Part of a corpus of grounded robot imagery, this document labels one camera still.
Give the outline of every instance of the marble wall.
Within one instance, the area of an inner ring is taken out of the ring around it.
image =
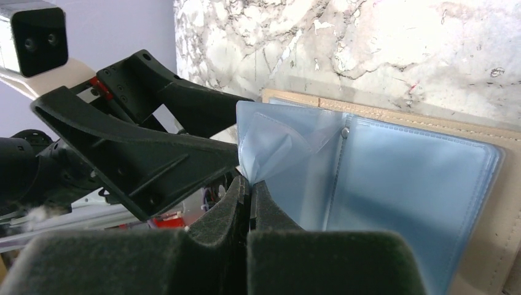
[[[175,0],[178,74],[521,130],[515,0]]]

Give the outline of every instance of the red object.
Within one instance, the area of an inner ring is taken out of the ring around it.
[[[186,224],[180,215],[174,215],[170,218],[158,220],[154,218],[154,223],[157,227],[185,227]]]
[[[105,85],[103,85],[103,83],[100,82],[100,80],[97,77],[90,79],[89,82],[92,84],[94,88],[98,89],[99,92],[105,94],[106,100],[112,100],[114,98],[114,95],[109,91],[109,89]]]

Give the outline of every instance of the beige leather mat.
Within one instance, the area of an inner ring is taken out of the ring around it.
[[[512,265],[521,243],[521,133],[265,89],[262,101],[268,102],[271,97],[502,147],[506,152],[503,167],[460,262],[450,294],[499,294],[503,286],[511,295],[519,294],[521,265]]]

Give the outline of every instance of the black robotic arm bracket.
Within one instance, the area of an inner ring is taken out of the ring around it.
[[[104,104],[87,103],[75,93],[89,86],[102,92],[98,100]],[[238,100],[247,99],[182,80],[142,50],[78,89],[60,87],[41,96],[31,109],[93,168],[111,195],[146,220],[235,169],[237,145],[208,137],[235,124]],[[145,128],[161,104],[188,134]]]

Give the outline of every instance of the blue plastic folder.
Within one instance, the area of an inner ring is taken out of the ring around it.
[[[393,231],[445,294],[502,159],[491,144],[320,108],[240,101],[239,160],[306,230]]]

